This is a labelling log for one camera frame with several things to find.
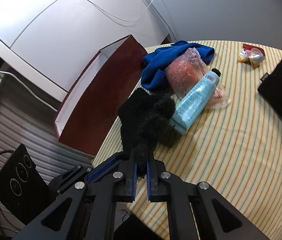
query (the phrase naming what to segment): corrugated metal panel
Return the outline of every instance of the corrugated metal panel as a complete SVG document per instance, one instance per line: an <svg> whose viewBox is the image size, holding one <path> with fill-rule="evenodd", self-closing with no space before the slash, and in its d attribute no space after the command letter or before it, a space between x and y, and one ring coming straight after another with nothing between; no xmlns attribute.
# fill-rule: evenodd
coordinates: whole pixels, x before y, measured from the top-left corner
<svg viewBox="0 0 282 240"><path fill-rule="evenodd" d="M58 104L53 98L42 95L42 91L34 92L53 105ZM15 79L5 78L0 87L0 151L16 149L23 143L46 183L78 164L91 164L92 161L87 154L58 143L54 136L54 115L53 110L35 99ZM0 169L8 157L9 154L0 156ZM22 226L3 205L1 207L12 223ZM11 227L1 214L0 224Z"/></svg>

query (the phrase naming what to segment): black bottle cap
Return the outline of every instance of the black bottle cap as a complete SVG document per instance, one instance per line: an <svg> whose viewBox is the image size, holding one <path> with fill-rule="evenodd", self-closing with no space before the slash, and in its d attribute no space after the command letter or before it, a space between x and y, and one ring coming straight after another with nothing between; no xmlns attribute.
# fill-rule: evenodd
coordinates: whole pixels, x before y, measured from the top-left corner
<svg viewBox="0 0 282 240"><path fill-rule="evenodd" d="M220 72L218 69L213 68L211 71L214 72L214 73L216 73L216 74L218 75L218 77L221 76L221 72Z"/></svg>

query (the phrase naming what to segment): plastic bag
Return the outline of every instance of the plastic bag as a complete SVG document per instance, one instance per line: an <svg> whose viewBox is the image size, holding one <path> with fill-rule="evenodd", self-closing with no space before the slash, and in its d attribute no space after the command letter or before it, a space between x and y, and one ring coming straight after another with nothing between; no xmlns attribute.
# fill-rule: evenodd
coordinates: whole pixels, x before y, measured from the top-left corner
<svg viewBox="0 0 282 240"><path fill-rule="evenodd" d="M242 50L238 56L239 62L250 62L253 69L259 67L264 59L265 53L263 49L248 44L243 44Z"/></svg>
<svg viewBox="0 0 282 240"><path fill-rule="evenodd" d="M187 51L175 59L166 69L166 77L175 94L180 98L194 87L194 85L209 71L207 65L202 61L199 52L195 48ZM224 87L218 84L206 109L226 107L231 102Z"/></svg>

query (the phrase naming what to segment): metal screw head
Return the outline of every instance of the metal screw head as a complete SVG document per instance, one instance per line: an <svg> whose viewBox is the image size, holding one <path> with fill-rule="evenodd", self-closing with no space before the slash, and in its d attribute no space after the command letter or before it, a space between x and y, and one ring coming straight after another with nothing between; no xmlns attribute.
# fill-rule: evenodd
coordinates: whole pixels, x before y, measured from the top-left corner
<svg viewBox="0 0 282 240"><path fill-rule="evenodd" d="M121 171L116 171L113 173L113 177L116 179L121 179L123 177L123 173Z"/></svg>
<svg viewBox="0 0 282 240"><path fill-rule="evenodd" d="M201 188L201 189L208 189L209 188L209 184L207 183L207 182L205 182L205 181L202 181L202 182L200 182L199 183L199 187Z"/></svg>
<svg viewBox="0 0 282 240"><path fill-rule="evenodd" d="M74 184L76 189L82 189L84 188L85 184L82 181L78 181L76 184Z"/></svg>
<svg viewBox="0 0 282 240"><path fill-rule="evenodd" d="M168 178L171 177L171 174L170 174L170 172L164 171L164 172L161 173L161 177L163 179L168 179Z"/></svg>

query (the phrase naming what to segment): table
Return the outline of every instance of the table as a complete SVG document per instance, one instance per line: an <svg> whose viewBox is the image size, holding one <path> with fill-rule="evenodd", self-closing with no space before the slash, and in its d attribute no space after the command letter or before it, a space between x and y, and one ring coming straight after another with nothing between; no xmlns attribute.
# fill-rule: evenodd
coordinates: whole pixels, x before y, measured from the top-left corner
<svg viewBox="0 0 282 240"><path fill-rule="evenodd" d="M158 144L154 157L184 181L207 181L270 239L282 240L282 121L257 92L259 78L272 72L282 59L282 50L259 45L266 59L253 70L237 62L242 42L195 42L215 48L209 68L221 71L221 83L232 103L203 111L173 146ZM120 125L117 118L94 165L122 150ZM166 204L147 200L145 179L138 181L136 201L127 206L154 232L169 239Z"/></svg>

